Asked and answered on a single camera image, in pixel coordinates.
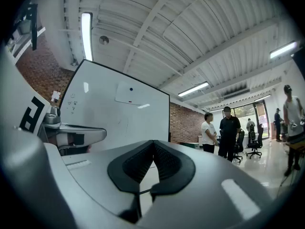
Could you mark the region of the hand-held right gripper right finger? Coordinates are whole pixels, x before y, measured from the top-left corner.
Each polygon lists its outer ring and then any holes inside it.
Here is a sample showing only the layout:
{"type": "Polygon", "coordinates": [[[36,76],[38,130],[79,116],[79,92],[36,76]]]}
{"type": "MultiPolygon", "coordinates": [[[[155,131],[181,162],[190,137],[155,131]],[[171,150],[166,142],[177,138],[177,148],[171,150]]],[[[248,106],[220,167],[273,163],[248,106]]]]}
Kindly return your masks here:
{"type": "Polygon", "coordinates": [[[224,158],[155,141],[160,182],[152,206],[138,221],[144,229],[228,229],[247,223],[271,203],[267,190],[224,158]]]}

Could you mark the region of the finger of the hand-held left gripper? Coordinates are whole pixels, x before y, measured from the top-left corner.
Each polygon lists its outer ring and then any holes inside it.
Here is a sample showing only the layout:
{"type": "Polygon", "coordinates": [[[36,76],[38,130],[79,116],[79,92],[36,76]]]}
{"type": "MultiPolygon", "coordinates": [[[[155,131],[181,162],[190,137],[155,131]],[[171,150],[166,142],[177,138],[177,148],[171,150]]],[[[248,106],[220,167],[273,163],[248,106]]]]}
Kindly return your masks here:
{"type": "Polygon", "coordinates": [[[60,125],[57,131],[57,147],[85,147],[104,140],[104,128],[79,125],[60,125]]]}
{"type": "Polygon", "coordinates": [[[61,156],[70,156],[70,155],[77,155],[77,154],[84,154],[88,151],[88,146],[84,147],[71,147],[59,150],[61,156]]]}

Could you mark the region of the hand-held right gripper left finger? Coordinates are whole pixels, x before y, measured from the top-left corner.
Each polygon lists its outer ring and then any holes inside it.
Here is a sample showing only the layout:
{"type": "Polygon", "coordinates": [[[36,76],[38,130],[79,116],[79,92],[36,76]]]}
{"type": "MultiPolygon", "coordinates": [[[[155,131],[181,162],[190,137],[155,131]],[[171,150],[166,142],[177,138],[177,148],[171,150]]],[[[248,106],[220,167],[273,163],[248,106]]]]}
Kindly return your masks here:
{"type": "Polygon", "coordinates": [[[142,217],[140,195],[155,184],[152,140],[99,152],[63,156],[78,185],[112,214],[136,223],[142,217]]]}

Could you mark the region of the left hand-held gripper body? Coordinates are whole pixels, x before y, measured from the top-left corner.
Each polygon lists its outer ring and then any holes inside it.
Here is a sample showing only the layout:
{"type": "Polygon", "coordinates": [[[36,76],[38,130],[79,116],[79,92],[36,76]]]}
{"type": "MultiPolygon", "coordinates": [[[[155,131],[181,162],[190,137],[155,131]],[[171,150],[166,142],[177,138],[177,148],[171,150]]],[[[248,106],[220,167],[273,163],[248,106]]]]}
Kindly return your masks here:
{"type": "Polygon", "coordinates": [[[24,79],[12,55],[5,46],[0,46],[0,127],[8,127],[39,135],[59,133],[60,124],[44,122],[51,104],[38,94],[24,79]]]}

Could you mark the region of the black-framed whiteboard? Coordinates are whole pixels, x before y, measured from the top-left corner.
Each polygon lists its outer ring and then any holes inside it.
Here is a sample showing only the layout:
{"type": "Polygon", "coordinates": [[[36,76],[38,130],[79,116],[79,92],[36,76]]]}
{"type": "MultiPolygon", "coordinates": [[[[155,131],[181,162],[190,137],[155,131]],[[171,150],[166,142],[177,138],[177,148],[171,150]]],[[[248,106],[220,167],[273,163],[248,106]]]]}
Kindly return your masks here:
{"type": "Polygon", "coordinates": [[[138,79],[84,59],[62,96],[61,121],[68,125],[104,128],[107,136],[94,151],[145,140],[168,141],[170,96],[138,79]],[[141,105],[115,101],[120,82],[142,90],[141,105]]]}

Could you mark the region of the black office chair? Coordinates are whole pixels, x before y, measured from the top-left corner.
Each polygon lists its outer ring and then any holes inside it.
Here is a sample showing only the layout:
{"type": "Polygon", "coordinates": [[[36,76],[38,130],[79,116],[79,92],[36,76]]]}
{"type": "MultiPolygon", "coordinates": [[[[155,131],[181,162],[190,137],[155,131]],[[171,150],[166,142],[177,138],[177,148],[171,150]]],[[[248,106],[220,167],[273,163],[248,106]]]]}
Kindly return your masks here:
{"type": "Polygon", "coordinates": [[[246,153],[246,156],[249,156],[249,159],[252,158],[253,155],[259,156],[261,158],[262,152],[259,152],[258,149],[262,148],[263,142],[262,142],[262,135],[264,132],[264,127],[262,124],[258,125],[257,128],[258,136],[256,137],[256,133],[254,131],[254,128],[251,128],[251,132],[249,134],[251,142],[247,145],[248,148],[250,148],[252,151],[250,153],[246,153]]]}
{"type": "Polygon", "coordinates": [[[244,131],[240,130],[240,132],[237,134],[237,141],[234,146],[234,156],[233,156],[233,160],[236,159],[238,163],[241,163],[243,159],[243,157],[239,155],[239,153],[242,153],[244,150],[243,140],[244,140],[244,131]]]}

